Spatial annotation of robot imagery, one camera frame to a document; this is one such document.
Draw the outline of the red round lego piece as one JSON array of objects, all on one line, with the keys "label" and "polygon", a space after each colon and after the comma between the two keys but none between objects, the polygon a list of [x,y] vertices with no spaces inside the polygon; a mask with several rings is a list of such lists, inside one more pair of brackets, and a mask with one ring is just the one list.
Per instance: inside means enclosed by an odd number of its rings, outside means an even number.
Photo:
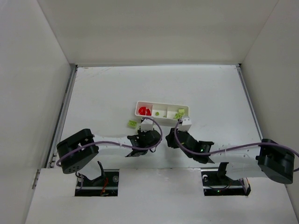
[{"label": "red round lego piece", "polygon": [[138,110],[138,113],[142,116],[145,116],[146,115],[146,107],[143,106],[143,107],[140,107],[139,110]]}]

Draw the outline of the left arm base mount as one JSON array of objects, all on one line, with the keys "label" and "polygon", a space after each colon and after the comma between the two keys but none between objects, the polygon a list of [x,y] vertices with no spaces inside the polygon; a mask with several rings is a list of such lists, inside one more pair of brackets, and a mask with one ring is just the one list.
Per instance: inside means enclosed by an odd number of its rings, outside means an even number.
[{"label": "left arm base mount", "polygon": [[97,164],[96,168],[100,169],[100,175],[94,180],[89,180],[81,173],[75,173],[77,177],[75,196],[118,196],[119,170],[104,169],[99,161],[97,161]]}]

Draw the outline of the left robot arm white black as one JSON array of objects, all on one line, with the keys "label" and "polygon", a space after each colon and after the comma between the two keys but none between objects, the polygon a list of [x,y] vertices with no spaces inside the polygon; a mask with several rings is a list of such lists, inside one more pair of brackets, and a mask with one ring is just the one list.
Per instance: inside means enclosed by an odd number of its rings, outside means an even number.
[{"label": "left robot arm white black", "polygon": [[72,174],[82,170],[98,155],[139,157],[154,151],[162,138],[162,130],[155,129],[139,130],[135,135],[121,138],[96,136],[90,129],[82,129],[57,144],[59,159],[56,165],[64,174]]}]

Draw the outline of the green lego brick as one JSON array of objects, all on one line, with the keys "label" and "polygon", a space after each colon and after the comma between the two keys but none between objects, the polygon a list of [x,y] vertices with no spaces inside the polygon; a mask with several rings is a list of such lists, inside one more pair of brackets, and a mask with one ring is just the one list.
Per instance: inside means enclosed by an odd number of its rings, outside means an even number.
[{"label": "green lego brick", "polygon": [[184,115],[183,113],[176,113],[173,118],[178,120],[178,119],[181,119],[183,117],[183,115]]},{"label": "green lego brick", "polygon": [[184,116],[185,115],[185,109],[178,109],[178,114]]}]

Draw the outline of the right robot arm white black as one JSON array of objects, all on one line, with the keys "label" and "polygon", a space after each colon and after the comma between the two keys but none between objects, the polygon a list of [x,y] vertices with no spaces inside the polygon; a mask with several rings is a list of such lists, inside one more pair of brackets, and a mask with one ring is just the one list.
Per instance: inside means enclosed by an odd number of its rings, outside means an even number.
[{"label": "right robot arm white black", "polygon": [[180,148],[187,157],[202,164],[219,164],[218,176],[237,180],[246,177],[267,177],[282,184],[292,184],[294,150],[271,139],[241,146],[218,146],[212,141],[197,141],[188,132],[171,128],[166,136],[168,147]]}]

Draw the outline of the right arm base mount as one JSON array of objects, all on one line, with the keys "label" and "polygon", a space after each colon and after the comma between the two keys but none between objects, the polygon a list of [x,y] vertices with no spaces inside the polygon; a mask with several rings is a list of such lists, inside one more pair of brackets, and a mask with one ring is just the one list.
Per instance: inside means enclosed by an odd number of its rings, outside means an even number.
[{"label": "right arm base mount", "polygon": [[218,168],[201,170],[204,196],[249,196],[251,186],[247,178],[232,180],[226,176],[228,162]]}]

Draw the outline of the large green lego plate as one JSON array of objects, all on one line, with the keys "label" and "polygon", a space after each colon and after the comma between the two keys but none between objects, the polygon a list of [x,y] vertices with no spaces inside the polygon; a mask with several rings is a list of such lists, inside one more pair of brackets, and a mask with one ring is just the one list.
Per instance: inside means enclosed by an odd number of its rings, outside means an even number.
[{"label": "large green lego plate", "polygon": [[138,125],[138,123],[134,120],[129,120],[128,121],[128,127],[130,127],[130,128],[136,128],[137,125]]}]

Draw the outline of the red lego brick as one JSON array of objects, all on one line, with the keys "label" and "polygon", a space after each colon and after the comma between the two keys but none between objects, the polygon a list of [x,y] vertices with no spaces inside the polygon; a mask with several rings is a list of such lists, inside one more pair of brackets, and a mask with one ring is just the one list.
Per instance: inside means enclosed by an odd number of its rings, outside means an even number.
[{"label": "red lego brick", "polygon": [[151,110],[149,108],[145,109],[145,116],[151,116]]}]

